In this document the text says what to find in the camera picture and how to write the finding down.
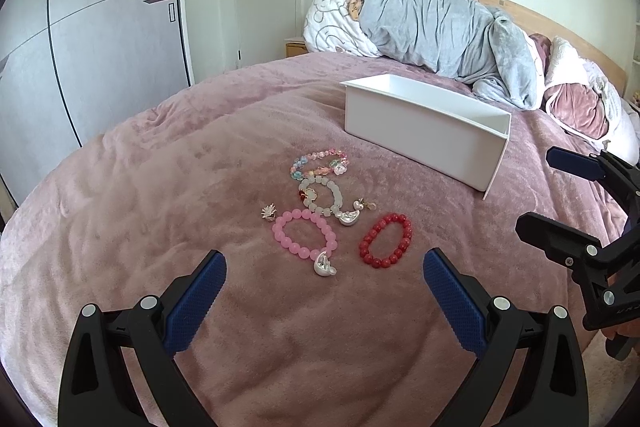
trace headboard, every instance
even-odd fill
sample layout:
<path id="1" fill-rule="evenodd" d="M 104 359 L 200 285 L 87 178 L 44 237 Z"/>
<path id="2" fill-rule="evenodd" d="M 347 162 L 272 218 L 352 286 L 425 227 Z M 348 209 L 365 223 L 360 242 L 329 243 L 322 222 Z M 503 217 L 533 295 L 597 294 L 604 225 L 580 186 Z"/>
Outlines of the headboard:
<path id="1" fill-rule="evenodd" d="M 479 0 L 482 4 L 488 6 L 499 6 L 507 12 L 513 21 L 520 26 L 529 35 L 532 33 L 540 33 L 546 35 L 550 39 L 560 36 L 569 41 L 572 46 L 578 50 L 580 57 L 592 60 L 607 75 L 609 82 L 613 84 L 620 96 L 625 94 L 626 72 L 607 55 L 598 48 L 589 44 L 586 40 L 579 37 L 571 30 L 559 25 L 551 19 L 540 15 L 524 6 L 516 4 L 509 0 Z"/>

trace gray wardrobe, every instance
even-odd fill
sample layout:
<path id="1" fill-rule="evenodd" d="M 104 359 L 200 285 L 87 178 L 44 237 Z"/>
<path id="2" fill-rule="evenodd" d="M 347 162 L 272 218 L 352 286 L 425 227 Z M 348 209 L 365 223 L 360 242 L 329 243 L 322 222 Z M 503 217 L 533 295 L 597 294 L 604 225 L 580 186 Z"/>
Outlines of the gray wardrobe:
<path id="1" fill-rule="evenodd" d="M 12 197 L 188 85 L 177 0 L 5 1 L 0 174 Z"/>

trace pink blanket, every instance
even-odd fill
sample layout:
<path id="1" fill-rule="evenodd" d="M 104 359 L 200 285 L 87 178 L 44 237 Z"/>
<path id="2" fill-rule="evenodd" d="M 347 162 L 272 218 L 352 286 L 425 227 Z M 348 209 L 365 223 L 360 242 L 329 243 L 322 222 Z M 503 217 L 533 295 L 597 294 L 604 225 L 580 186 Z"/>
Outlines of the pink blanket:
<path id="1" fill-rule="evenodd" d="M 338 81 L 380 73 L 468 94 L 385 58 L 311 54 L 254 66 L 127 120 L 34 190 L 0 243 L 0 360 L 44 426 L 55 425 L 81 307 L 96 302 L 108 311 L 157 295 L 212 248 L 226 256 L 226 284 L 176 361 L 221 427 L 430 425 L 474 359 L 422 280 L 431 247 L 521 308 L 568 306 L 587 346 L 593 333 L 581 328 L 582 300 L 567 270 L 522 244 L 513 228 L 534 210 L 605 244 L 620 234 L 625 216 L 600 188 L 545 164 L 552 145 L 588 147 L 542 111 L 514 112 L 504 161 L 482 201 L 466 185 L 345 133 Z M 260 208 L 299 207 L 290 163 L 329 147 L 350 155 L 336 180 L 345 206 L 364 196 L 378 210 L 365 210 L 351 228 L 332 218 L 338 273 L 324 279 L 274 242 Z M 325 197 L 320 190 L 318 202 Z M 357 245 L 386 212 L 409 216 L 414 240 L 397 265 L 374 270 Z M 306 225 L 287 232 L 317 246 L 319 231 Z M 385 230 L 372 250 L 387 252 L 398 238 Z M 164 425 L 139 367 L 130 371 L 150 420 Z"/>

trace rectangular container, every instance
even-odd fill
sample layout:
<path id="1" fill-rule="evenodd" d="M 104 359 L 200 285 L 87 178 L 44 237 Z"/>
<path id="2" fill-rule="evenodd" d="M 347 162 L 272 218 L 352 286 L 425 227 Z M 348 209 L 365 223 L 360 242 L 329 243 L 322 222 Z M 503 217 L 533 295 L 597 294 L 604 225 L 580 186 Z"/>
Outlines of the rectangular container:
<path id="1" fill-rule="evenodd" d="M 486 197 L 509 142 L 510 113 L 394 74 L 342 84 L 347 90 L 345 131 L 451 176 Z"/>

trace nightstand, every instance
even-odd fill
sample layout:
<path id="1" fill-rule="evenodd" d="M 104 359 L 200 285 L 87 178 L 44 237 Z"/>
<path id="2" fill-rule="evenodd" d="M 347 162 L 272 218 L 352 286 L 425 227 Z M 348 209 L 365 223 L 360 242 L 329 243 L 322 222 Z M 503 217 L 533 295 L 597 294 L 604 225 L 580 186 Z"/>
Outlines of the nightstand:
<path id="1" fill-rule="evenodd" d="M 299 55 L 306 55 L 308 53 L 305 40 L 300 37 L 285 39 L 284 48 L 287 58 L 298 57 Z"/>

